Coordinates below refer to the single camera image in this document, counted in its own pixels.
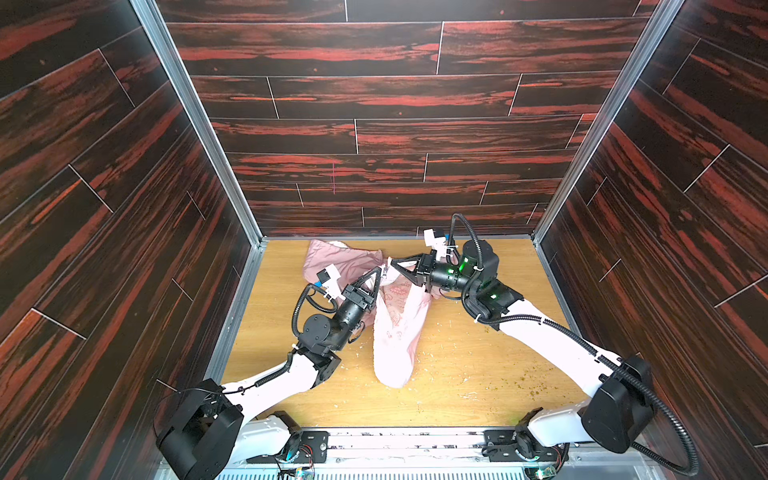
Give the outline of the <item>pink zip jacket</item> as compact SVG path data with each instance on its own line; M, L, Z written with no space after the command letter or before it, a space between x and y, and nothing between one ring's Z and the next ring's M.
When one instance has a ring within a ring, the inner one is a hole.
M363 323L373 329L373 366L377 379L390 388L404 387L414 370L418 341L433 296L397 273L380 250L354 249L339 241L312 240L303 266L305 280L316 284L317 273L331 264L341 274L341 290L371 269L382 267L376 306L365 314Z

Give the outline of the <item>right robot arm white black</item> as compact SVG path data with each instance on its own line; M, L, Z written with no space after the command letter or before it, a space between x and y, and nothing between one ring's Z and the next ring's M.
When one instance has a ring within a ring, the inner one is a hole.
M526 460L559 444L593 442L624 453L655 415L647 396L627 381L649 387L650 367L622 360L558 324L498 278L499 258L491 245L468 241L456 261L440 259L440 248L394 259L392 267L417 287L455 293L478 323L528 346L573 380L587 400L555 410L534 409L515 427L517 453Z

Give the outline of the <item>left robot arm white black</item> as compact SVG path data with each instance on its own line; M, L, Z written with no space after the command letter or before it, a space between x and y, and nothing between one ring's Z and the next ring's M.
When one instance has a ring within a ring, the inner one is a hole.
M327 381L338 356L374 309L383 270L375 267L340 289L328 270L302 290L291 316L297 342L286 360L247 379L206 379L178 391L177 408L154 431L156 446L179 479L214 479L227 466L278 454L292 432L276 415L251 420L285 399Z

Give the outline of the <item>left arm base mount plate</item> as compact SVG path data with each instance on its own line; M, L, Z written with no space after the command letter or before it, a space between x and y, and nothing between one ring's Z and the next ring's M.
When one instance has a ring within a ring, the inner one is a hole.
M293 464L323 464L327 460L330 434L322 430L302 430L293 433L279 458Z

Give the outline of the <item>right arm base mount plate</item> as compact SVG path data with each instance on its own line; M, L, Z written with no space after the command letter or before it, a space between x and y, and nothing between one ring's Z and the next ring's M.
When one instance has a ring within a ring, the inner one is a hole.
M553 447L541 445L534 437L516 430L485 430L481 454L491 462L544 462L562 464L568 459L570 447L558 444Z

